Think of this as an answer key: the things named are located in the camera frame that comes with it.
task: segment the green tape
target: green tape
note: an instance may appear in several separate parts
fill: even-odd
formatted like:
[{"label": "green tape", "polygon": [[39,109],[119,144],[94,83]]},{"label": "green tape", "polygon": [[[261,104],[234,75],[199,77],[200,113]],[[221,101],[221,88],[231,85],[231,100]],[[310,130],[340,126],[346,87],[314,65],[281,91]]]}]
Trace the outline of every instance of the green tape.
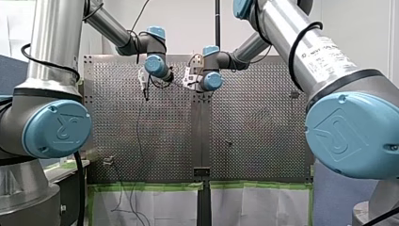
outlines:
[{"label": "green tape", "polygon": [[67,162],[67,163],[63,163],[60,168],[62,169],[77,169],[76,167],[76,162]]},{"label": "green tape", "polygon": [[211,189],[237,189],[244,187],[287,189],[287,190],[309,190],[312,188],[312,184],[286,184],[286,183],[272,183],[272,182],[252,182],[252,181],[211,182]]},{"label": "green tape", "polygon": [[88,187],[88,226],[93,226],[93,205],[94,205],[94,189],[93,187]]},{"label": "green tape", "polygon": [[181,184],[146,184],[146,183],[118,183],[111,185],[91,185],[95,192],[112,191],[198,191],[202,190],[202,183],[181,183]]},{"label": "green tape", "polygon": [[308,210],[308,224],[313,225],[313,186],[309,190],[309,210]]}]

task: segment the perforated metal panel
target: perforated metal panel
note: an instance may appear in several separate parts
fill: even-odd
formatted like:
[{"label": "perforated metal panel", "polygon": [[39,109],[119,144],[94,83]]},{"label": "perforated metal panel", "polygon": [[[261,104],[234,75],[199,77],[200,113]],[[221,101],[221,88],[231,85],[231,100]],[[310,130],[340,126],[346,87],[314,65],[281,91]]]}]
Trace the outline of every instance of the perforated metal panel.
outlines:
[{"label": "perforated metal panel", "polygon": [[307,98],[303,93],[295,98],[285,63],[269,56],[247,71],[223,76],[212,102],[212,180],[307,182],[312,160],[304,133]]},{"label": "perforated metal panel", "polygon": [[[177,82],[188,59],[168,57]],[[190,92],[176,84],[151,87],[145,102],[137,79],[141,67],[135,57],[85,58],[86,105],[93,117],[92,184],[192,181]],[[110,156],[115,164],[105,166]]]}]

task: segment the cable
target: cable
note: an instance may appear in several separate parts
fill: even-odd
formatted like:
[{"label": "cable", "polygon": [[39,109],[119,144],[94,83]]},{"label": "cable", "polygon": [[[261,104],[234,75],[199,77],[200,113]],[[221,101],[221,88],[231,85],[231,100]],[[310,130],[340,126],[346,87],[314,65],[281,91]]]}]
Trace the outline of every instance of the cable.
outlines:
[{"label": "cable", "polygon": [[90,13],[90,0],[85,0],[85,9],[83,10],[83,17]]},{"label": "cable", "polygon": [[93,11],[90,12],[90,14],[86,14],[85,17],[83,18],[83,22],[87,22],[90,17],[92,17],[98,10],[100,10],[104,6],[104,3],[101,3],[98,7],[96,7]]},{"label": "cable", "polygon": [[21,52],[23,53],[23,55],[24,55],[26,58],[28,58],[28,59],[30,59],[30,60],[36,62],[36,63],[39,63],[39,64],[41,64],[41,65],[44,65],[44,66],[46,66],[46,67],[57,68],[57,69],[60,69],[60,70],[64,70],[64,71],[73,73],[74,76],[75,76],[76,82],[78,82],[78,81],[80,80],[80,74],[79,74],[79,72],[78,72],[77,70],[75,70],[75,69],[73,69],[73,68],[70,68],[70,67],[61,66],[61,65],[58,65],[58,64],[55,64],[55,63],[51,63],[51,62],[47,62],[47,61],[35,59],[35,58],[33,58],[32,56],[30,56],[29,54],[26,53],[25,50],[26,50],[27,48],[30,48],[30,43],[24,45],[24,46],[21,48]]},{"label": "cable", "polygon": [[270,40],[268,40],[262,33],[261,30],[261,25],[259,24],[259,0],[255,0],[255,23],[256,23],[256,29],[258,30],[259,36],[261,37],[261,39],[266,42],[269,45],[273,45],[272,42]]},{"label": "cable", "polygon": [[[139,123],[140,123],[141,111],[142,111],[142,108],[144,107],[144,104],[146,103],[146,101],[147,101],[147,100],[142,100],[142,101],[141,101],[140,108],[138,109],[138,116],[137,116],[137,121],[136,121],[137,143],[138,143],[138,148],[139,148],[139,152],[140,152],[140,157],[141,157],[141,160],[142,160],[142,163],[141,163],[141,164],[142,164],[143,166],[144,166],[144,164],[145,164],[145,160],[144,160],[144,153],[143,153],[143,151],[142,151],[141,140],[140,140],[140,134],[139,134]],[[134,215],[136,215],[136,217],[137,217],[137,219],[140,221],[140,223],[141,223],[143,226],[146,226],[146,224],[144,224],[143,219],[140,217],[140,216],[142,216],[142,217],[144,217],[144,219],[146,219],[146,221],[147,221],[147,223],[148,223],[148,226],[151,226],[151,223],[150,223],[149,219],[147,218],[147,216],[144,215],[143,213],[140,213],[140,212],[138,212],[138,211],[135,211],[135,208],[134,208],[133,205],[132,205],[132,198],[133,198],[133,191],[134,191],[133,189],[131,190],[130,195],[129,195],[129,205],[130,205],[131,211],[119,210],[119,209],[118,209],[118,208],[120,207],[121,203],[122,203],[123,181],[122,181],[122,179],[121,179],[121,175],[120,175],[119,169],[117,168],[117,166],[116,166],[115,164],[114,164],[113,166],[114,166],[114,169],[115,169],[115,171],[116,171],[116,173],[117,173],[117,175],[118,175],[118,177],[119,177],[119,180],[120,180],[120,197],[119,197],[118,205],[117,205],[113,210],[111,210],[111,212],[133,213]]]},{"label": "cable", "polygon": [[135,47],[136,53],[137,53],[137,58],[136,58],[136,64],[138,64],[140,62],[140,49],[141,49],[141,41],[140,38],[138,37],[137,33],[134,30],[127,30],[129,32],[129,35],[132,35],[132,33],[134,34],[133,36],[133,47]]},{"label": "cable", "polygon": [[267,50],[267,52],[266,52],[266,54],[265,54],[264,56],[262,56],[261,58],[255,60],[255,61],[249,62],[249,64],[256,64],[256,63],[259,63],[259,62],[261,62],[262,60],[264,60],[264,59],[269,55],[270,51],[272,50],[272,47],[273,47],[273,46],[270,45],[270,46],[269,46],[269,50]]},{"label": "cable", "polygon": [[212,97],[214,97],[214,91],[211,93],[211,95],[207,98],[207,99],[204,99],[204,98],[201,98],[201,97],[199,97],[199,99],[200,100],[202,100],[202,101],[210,101],[211,99],[212,99]]},{"label": "cable", "polygon": [[375,219],[371,220],[370,222],[364,224],[363,226],[373,226],[373,225],[376,225],[377,223],[379,223],[379,222],[381,222],[381,221],[383,221],[383,220],[385,220],[385,219],[387,219],[387,218],[390,218],[390,217],[392,217],[392,216],[394,216],[394,215],[397,215],[397,214],[399,214],[399,207],[396,207],[396,208],[394,208],[394,209],[388,211],[387,213],[385,213],[385,214],[379,216],[378,218],[375,218]]},{"label": "cable", "polygon": [[79,177],[79,216],[76,225],[83,226],[85,221],[85,208],[86,208],[85,173],[83,171],[83,164],[82,164],[82,158],[80,157],[80,153],[76,152],[73,154],[73,156],[76,161],[77,173]]},{"label": "cable", "polygon": [[7,104],[9,104],[11,102],[12,102],[12,97],[4,98],[4,99],[0,100],[0,106],[7,105]]},{"label": "cable", "polygon": [[150,0],[147,0],[146,3],[144,3],[143,7],[141,8],[140,13],[139,13],[138,16],[137,16],[137,19],[136,19],[136,21],[135,21],[135,24],[133,24],[132,30],[135,30],[135,27],[136,27],[136,25],[137,25],[137,23],[138,23],[138,20],[140,20],[140,17],[141,17],[141,15],[143,14],[144,9],[146,8],[147,4],[149,4],[149,2],[150,2]]},{"label": "cable", "polygon": [[293,43],[293,47],[291,48],[290,55],[288,57],[288,69],[290,71],[291,80],[293,80],[295,86],[301,91],[303,91],[303,89],[302,89],[302,87],[300,87],[299,83],[297,82],[296,77],[295,77],[295,71],[294,71],[295,52],[296,52],[296,48],[298,47],[298,45],[302,41],[302,39],[305,37],[306,33],[308,33],[308,31],[311,31],[316,28],[323,30],[323,24],[321,22],[313,22],[313,23],[309,24],[301,32],[299,32],[298,36],[296,37],[296,40]]},{"label": "cable", "polygon": [[169,83],[167,83],[165,86],[159,86],[159,85],[156,85],[154,82],[153,82],[153,80],[152,80],[152,77],[150,76],[150,81],[151,81],[151,83],[155,86],[155,87],[157,87],[157,88],[159,88],[159,89],[165,89],[165,88],[168,88],[168,87],[170,87],[170,85],[172,84],[171,82],[169,82]]}]

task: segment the white wall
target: white wall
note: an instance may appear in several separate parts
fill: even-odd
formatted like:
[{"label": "white wall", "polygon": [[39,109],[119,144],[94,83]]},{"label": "white wall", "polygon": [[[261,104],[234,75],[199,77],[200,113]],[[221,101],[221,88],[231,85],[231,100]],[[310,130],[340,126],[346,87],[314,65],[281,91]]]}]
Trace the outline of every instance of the white wall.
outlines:
[{"label": "white wall", "polygon": [[[104,0],[104,8],[125,27],[132,27],[145,0]],[[233,0],[221,0],[221,47],[232,51],[240,46],[253,28],[247,21],[240,21],[232,14]],[[314,20],[321,18],[321,0],[315,0],[311,14]],[[160,4],[151,0],[147,5],[136,32],[150,25],[166,29],[168,54],[184,55],[201,53],[206,45],[215,44],[215,0],[168,0]],[[104,53],[116,54],[109,41],[104,40]]]},{"label": "white wall", "polygon": [[[0,1],[0,55],[27,61],[21,54],[21,47],[31,40],[34,14],[35,1]],[[102,52],[101,35],[84,24],[79,71],[83,71],[83,55]]]},{"label": "white wall", "polygon": [[361,68],[392,78],[392,18],[395,0],[322,0],[324,34]]}]

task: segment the light blue joint cover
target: light blue joint cover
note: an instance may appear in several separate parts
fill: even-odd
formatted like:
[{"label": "light blue joint cover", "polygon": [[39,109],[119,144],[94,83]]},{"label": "light blue joint cover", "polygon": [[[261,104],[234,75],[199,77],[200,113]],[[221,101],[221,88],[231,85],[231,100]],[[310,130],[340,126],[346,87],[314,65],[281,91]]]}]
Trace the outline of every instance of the light blue joint cover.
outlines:
[{"label": "light blue joint cover", "polygon": [[150,75],[157,78],[165,77],[168,72],[168,67],[165,64],[165,61],[157,55],[148,56],[144,68]]},{"label": "light blue joint cover", "polygon": [[85,144],[90,128],[91,117],[83,105],[71,100],[54,101],[29,119],[22,142],[34,157],[66,157]]},{"label": "light blue joint cover", "polygon": [[165,40],[167,37],[165,34],[165,29],[162,28],[161,26],[149,26],[147,28],[147,32],[163,40]]},{"label": "light blue joint cover", "polygon": [[232,6],[234,16],[241,20],[247,19],[250,13],[251,5],[252,0],[234,0]]},{"label": "light blue joint cover", "polygon": [[223,79],[220,73],[208,73],[203,80],[203,86],[207,91],[215,91],[221,88],[222,85]]},{"label": "light blue joint cover", "polygon": [[306,119],[314,155],[331,170],[359,179],[399,176],[399,108],[360,92],[333,93]]},{"label": "light blue joint cover", "polygon": [[219,52],[220,52],[220,49],[216,45],[208,45],[205,48],[203,48],[203,50],[202,50],[202,54],[204,57],[207,57],[209,55],[219,53]]}]

